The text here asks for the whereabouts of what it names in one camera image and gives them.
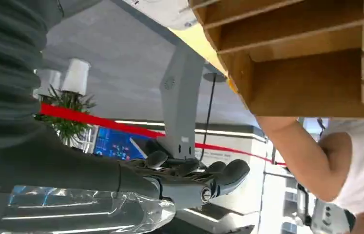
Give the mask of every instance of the metal pole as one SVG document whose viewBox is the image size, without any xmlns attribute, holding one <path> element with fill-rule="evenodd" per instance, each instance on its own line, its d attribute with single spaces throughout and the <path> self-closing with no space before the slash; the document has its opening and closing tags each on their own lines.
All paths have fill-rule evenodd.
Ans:
<svg viewBox="0 0 364 234">
<path fill-rule="evenodd" d="M 216 83 L 216 73 L 213 74 L 212 92 L 211 92 L 211 99 L 209 101 L 208 117 L 206 118 L 205 135 L 203 136 L 203 144 L 206 143 L 206 136 L 208 135 L 209 119 L 211 117 L 211 109 L 212 109 L 212 102 L 213 102 L 213 92 L 215 90 L 215 83 Z M 205 153 L 205 149 L 202 148 L 202 154 L 200 155 L 200 159 L 199 159 L 200 162 L 203 159 L 204 153 Z"/>
</svg>

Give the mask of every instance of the blue screen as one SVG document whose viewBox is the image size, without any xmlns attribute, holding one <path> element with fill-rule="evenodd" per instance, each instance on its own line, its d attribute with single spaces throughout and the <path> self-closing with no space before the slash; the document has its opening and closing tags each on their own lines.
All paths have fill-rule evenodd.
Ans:
<svg viewBox="0 0 364 234">
<path fill-rule="evenodd" d="M 99 127 L 94 153 L 121 160 L 143 158 L 142 154 L 130 142 L 133 139 L 149 139 L 145 136 Z"/>
</svg>

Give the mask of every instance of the wooden cubby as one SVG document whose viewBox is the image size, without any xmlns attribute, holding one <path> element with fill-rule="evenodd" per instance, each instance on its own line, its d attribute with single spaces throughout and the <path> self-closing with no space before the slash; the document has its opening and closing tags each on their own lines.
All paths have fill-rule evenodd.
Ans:
<svg viewBox="0 0 364 234">
<path fill-rule="evenodd" d="M 364 0 L 190 0 L 255 115 L 364 117 Z"/>
</svg>

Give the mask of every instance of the red rope barrier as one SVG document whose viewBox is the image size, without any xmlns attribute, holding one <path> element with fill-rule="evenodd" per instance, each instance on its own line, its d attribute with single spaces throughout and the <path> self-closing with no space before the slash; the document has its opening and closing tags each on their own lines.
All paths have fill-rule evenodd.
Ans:
<svg viewBox="0 0 364 234">
<path fill-rule="evenodd" d="M 164 136 L 164 134 L 162 134 L 162 133 L 151 131 L 146 128 L 132 126 L 129 124 L 124 124 L 124 123 L 117 123 L 113 120 L 109 120 L 106 118 L 95 117 L 95 116 L 88 115 L 85 113 L 72 111 L 70 109 L 48 105 L 43 102 L 41 103 L 41 114 L 58 117 L 58 118 L 64 118 L 64 119 L 77 121 L 77 122 L 83 122 L 83 123 L 87 123 L 87 124 L 99 125 L 102 127 L 111 128 L 111 129 L 119 130 L 122 132 L 137 134 L 137 135 L 150 137 L 150 138 L 157 138 L 157 137 Z M 272 162 L 272 160 L 269 160 L 267 158 L 264 158 L 264 157 L 261 157 L 258 155 L 254 155 L 254 154 L 247 153 L 247 152 L 240 151 L 240 150 L 234 150 L 231 148 L 221 147 L 221 146 L 217 146 L 217 145 L 196 143 L 195 147 L 200 148 L 200 149 L 205 149 L 205 150 L 219 150 L 219 151 L 226 151 L 226 152 L 232 152 L 232 153 L 237 153 L 237 154 L 244 154 L 244 155 L 248 155 L 248 156 L 252 156 L 252 157 L 257 157 L 259 159 L 265 160 L 272 164 L 285 166 L 285 163 Z"/>
</svg>

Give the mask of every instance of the gray ceiling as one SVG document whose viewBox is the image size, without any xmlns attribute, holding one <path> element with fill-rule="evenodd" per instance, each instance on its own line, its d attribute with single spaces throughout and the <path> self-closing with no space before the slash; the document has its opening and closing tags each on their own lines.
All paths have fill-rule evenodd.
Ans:
<svg viewBox="0 0 364 234">
<path fill-rule="evenodd" d="M 49 32 L 44 66 L 64 72 L 70 58 L 90 62 L 87 93 L 95 96 L 97 116 L 163 120 L 158 87 L 179 39 L 120 0 L 61 3 L 70 15 L 96 4 Z M 206 121 L 210 92 L 202 80 L 197 122 Z M 211 123 L 256 124 L 225 83 L 216 85 Z"/>
</svg>

